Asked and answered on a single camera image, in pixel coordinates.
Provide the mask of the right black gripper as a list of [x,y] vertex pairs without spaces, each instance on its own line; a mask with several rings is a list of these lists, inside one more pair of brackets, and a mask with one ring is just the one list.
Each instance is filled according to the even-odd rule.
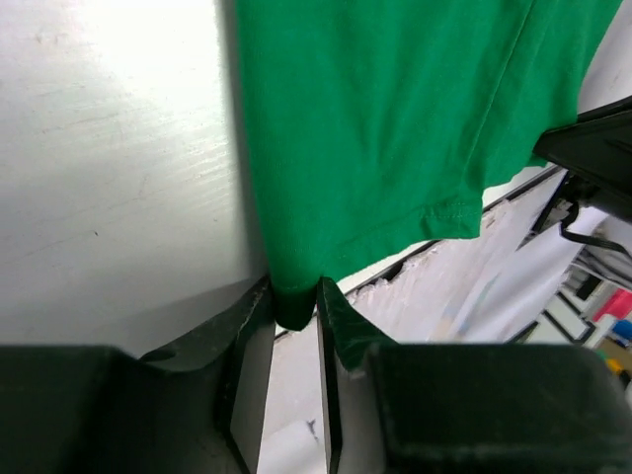
[[543,133],[535,155],[568,172],[561,196],[620,220],[631,218],[631,100],[582,113]]

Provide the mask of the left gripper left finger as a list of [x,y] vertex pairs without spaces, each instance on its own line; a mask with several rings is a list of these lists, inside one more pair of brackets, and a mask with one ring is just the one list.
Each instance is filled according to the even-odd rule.
[[272,368],[272,285],[258,280],[236,303],[141,357],[158,371],[158,430],[184,473],[258,469]]

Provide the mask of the green t shirt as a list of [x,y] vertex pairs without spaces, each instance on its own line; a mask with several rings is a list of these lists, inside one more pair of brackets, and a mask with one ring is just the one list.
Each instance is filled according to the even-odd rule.
[[243,120],[276,320],[322,277],[472,239],[485,190],[573,124],[616,1],[239,1]]

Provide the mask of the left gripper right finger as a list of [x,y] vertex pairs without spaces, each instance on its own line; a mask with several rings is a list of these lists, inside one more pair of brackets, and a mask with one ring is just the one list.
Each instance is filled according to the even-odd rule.
[[379,473],[384,467],[370,347],[394,341],[360,315],[335,281],[317,283],[323,426],[329,473]]

